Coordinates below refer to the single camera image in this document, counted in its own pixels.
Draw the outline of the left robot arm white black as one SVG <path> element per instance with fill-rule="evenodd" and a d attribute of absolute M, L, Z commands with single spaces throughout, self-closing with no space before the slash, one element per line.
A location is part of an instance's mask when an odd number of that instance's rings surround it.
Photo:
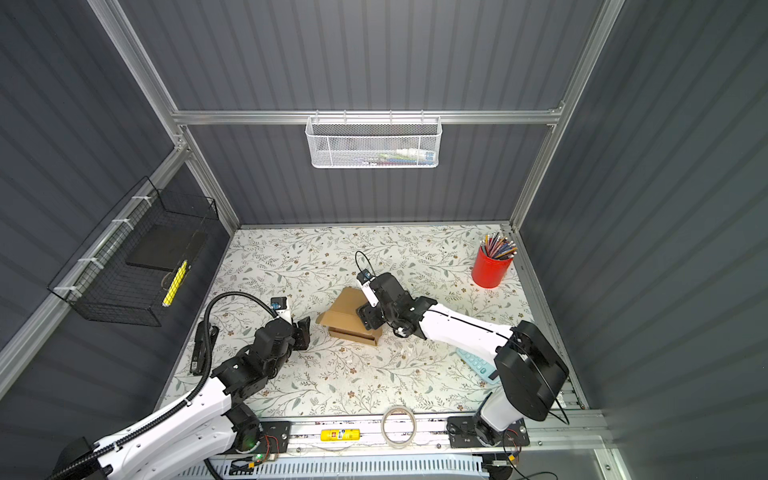
<path fill-rule="evenodd" d="M 59 455 L 53 479 L 168 479 L 230 450 L 261 459 L 286 442 L 270 434 L 246 405 L 275 378 L 290 355 L 310 344 L 309 318 L 294 320 L 284 297 L 256 303 L 269 316 L 253 341 L 221 365 L 213 364 L 210 315 L 218 295 L 199 322 L 194 363 L 200 379 L 191 392 L 112 435 L 77 439 Z"/>

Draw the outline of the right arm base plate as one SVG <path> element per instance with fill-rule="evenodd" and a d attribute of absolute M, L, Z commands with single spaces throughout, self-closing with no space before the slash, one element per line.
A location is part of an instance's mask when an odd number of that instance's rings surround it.
<path fill-rule="evenodd" d="M 523 419 L 504 430 L 495 430 L 479 416 L 449 416 L 446 432 L 454 449 L 481 447 L 526 447 L 530 445 L 528 430 Z"/>

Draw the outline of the brown cardboard box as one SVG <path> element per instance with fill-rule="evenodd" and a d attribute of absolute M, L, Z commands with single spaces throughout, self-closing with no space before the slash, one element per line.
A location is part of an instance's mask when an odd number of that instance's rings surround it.
<path fill-rule="evenodd" d="M 360 289 L 345 287 L 331 307 L 319 315 L 317 323 L 326 327 L 331 337 L 377 346 L 382 330 L 368 330 L 357 314 L 359 307 L 367 305 Z"/>

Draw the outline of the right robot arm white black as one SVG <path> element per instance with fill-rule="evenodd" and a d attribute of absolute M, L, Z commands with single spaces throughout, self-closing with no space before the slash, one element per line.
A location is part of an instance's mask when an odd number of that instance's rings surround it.
<path fill-rule="evenodd" d="M 495 443 L 521 419 L 543 421 L 559 405 L 569 369 L 535 324 L 501 325 L 460 314 L 432 298 L 411 296 L 389 272 L 375 275 L 364 269 L 356 280 L 366 298 L 357 309 L 366 329 L 388 325 L 399 338 L 442 342 L 491 365 L 500 387 L 474 417 L 484 442 Z"/>

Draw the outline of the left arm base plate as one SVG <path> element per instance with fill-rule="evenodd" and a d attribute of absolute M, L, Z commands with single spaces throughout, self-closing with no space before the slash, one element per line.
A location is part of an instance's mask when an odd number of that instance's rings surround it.
<path fill-rule="evenodd" d="M 234 444 L 220 455 L 283 454 L 287 452 L 292 423 L 289 421 L 261 422 L 258 428 L 238 433 Z"/>

